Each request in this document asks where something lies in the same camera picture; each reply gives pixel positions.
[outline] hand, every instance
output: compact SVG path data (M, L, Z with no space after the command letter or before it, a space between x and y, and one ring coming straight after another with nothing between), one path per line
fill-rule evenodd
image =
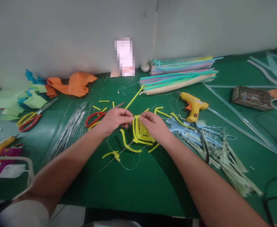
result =
M139 120L148 129L150 135L159 143L173 135L160 116L152 112L143 112Z
M126 109L112 108L95 128L98 128L107 137L121 125L127 128L133 121L133 114Z

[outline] red-handled scissors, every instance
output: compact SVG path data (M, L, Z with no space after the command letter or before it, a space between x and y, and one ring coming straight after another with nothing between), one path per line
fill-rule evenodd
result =
M57 101L58 98L55 98L51 102L45 104L42 109L38 110L37 112L31 112L29 114L26 114L24 117L22 117L19 122L17 123L17 126L19 126L20 132L26 132L30 129L32 129L38 120L41 118L42 113L48 109L53 103Z
M124 105L124 103L125 103L125 102L122 102L121 104L118 104L118 105L115 106L114 108L120 108L122 105ZM91 124L88 125L88 121L91 119L91 117L93 117L93 116L95 116L95 115L98 115L98 114L99 114L99 116L98 116L94 121L92 121ZM91 114L91 115L87 118L87 120L86 120L86 122L85 122L85 126L86 126L87 128L89 128L90 126L92 126L93 124L95 124L102 116L105 116L105 115L106 115L106 113L104 113L104 112L102 112L102 111Z

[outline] black cable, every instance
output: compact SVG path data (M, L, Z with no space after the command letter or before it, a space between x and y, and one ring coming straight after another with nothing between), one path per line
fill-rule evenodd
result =
M64 209L65 208L65 206L66 206L66 204L60 209L60 211L55 215L55 216L53 216L53 217L51 217L51 219L50 219L50 221L49 222L52 222L53 221L53 219L55 219L59 214L60 214L60 212L62 211L62 209Z
M269 201L271 201L271 200L277 200L277 196L276 197L269 197L269 198L263 198L263 200L262 200L262 203L263 203L263 208L264 208L264 210L265 210L265 213L266 213L266 215L267 215L267 217L268 217L268 222L269 222L269 224L271 225L271 226L275 226L274 225L274 222L273 222L273 217L272 217L272 214L271 214L271 212L270 212L270 209L269 209L269 207L268 207L268 203L269 203Z
M207 142L205 141L205 138L204 138L202 132L201 132L200 129L197 127L196 122L193 122L193 125L194 125L194 127L196 128L196 131L200 134L200 139L201 139L202 147L205 148L205 152L206 152L206 154L207 154L207 155L206 155L206 158L205 158L205 162L206 162L206 164L209 164L210 156L209 156L209 148L208 148Z

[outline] yellow-handled scissors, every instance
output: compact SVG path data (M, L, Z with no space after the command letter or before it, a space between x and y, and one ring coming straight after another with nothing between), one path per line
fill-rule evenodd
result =
M41 108L40 110L38 110L37 112L31 112L28 113L26 115L24 115L16 124L16 126L19 127L19 131L21 132L25 132L30 130L39 120L39 118L42 116L41 113L43 113L46 109L48 109L53 103L55 103L57 101L58 98L55 98L54 100L52 100L51 102L45 104L43 106L43 108Z

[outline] electrical cord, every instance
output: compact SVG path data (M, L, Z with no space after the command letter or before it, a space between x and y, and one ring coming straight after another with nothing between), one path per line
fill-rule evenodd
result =
M268 203L271 200L277 200L277 196L275 196L275 197L269 197L269 198L265 198L264 197L263 200L262 200L262 203L263 203L263 207L264 207L265 213L266 213L266 215L268 217L269 224L271 226L275 226L274 222L273 222L272 214L271 214L270 209L268 207Z
M202 147L205 148L205 152L206 152L206 158L205 158L205 162L206 164L209 164L209 161L210 161L210 156L209 156L209 148L208 148L208 145L205 141L205 137L203 136L202 132L200 131L200 129L197 127L197 124L196 122L193 122L193 125L194 127L196 128L196 131L200 134L200 140L201 140L201 144L202 144Z
M49 222L52 222L52 221L60 214L60 212L62 211L62 209L65 208L65 206L66 206L66 204L59 210L59 212L58 212L55 216L51 217L51 219L50 219Z
M26 161L28 163L30 183L24 191L22 191L21 193L19 193L12 199L12 200L15 200L15 199L19 198L20 196L24 195L26 192L28 192L34 184L34 172L33 172L32 161L31 161L31 159L26 158L26 157L7 157L7 156L5 156L5 157L0 156L0 160L21 160L21 161Z

